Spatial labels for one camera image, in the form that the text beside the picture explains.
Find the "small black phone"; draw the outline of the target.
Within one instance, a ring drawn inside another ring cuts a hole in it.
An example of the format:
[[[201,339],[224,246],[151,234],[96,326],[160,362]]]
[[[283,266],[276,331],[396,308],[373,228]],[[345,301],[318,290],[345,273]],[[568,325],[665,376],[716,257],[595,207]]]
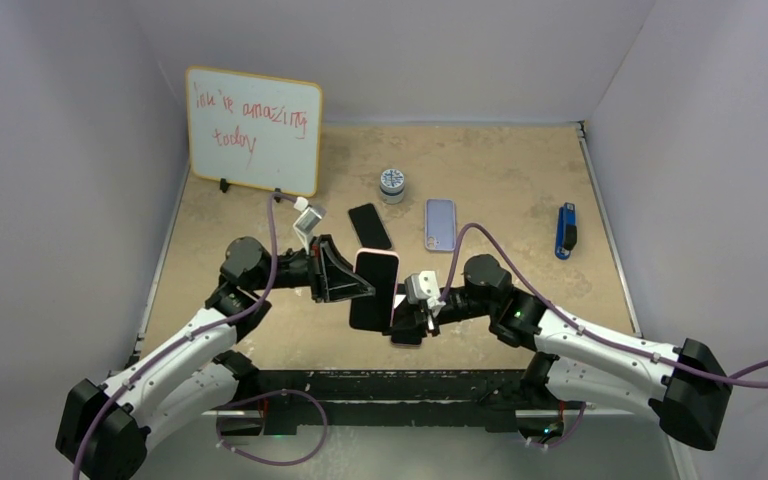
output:
[[[400,258],[389,250],[361,248],[354,272],[369,283],[374,293],[350,302],[349,326],[355,330],[383,333],[392,323]]]

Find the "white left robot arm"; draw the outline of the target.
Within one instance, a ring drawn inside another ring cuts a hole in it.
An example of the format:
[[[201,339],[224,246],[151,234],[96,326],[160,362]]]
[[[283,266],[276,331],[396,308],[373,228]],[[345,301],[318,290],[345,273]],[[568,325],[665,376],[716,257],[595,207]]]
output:
[[[272,288],[310,289],[317,303],[371,297],[328,235],[273,256],[256,239],[232,241],[217,288],[175,335],[99,385],[68,393],[56,450],[89,479],[129,479],[169,434],[203,411],[257,399],[257,368],[232,348],[264,319]]]

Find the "purple phone black screen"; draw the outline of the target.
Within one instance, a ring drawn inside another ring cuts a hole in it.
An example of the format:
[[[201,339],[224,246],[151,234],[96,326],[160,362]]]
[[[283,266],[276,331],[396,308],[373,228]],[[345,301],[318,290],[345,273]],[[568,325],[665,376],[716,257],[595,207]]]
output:
[[[424,335],[416,332],[394,332],[390,335],[390,342],[397,347],[414,348],[423,342]]]

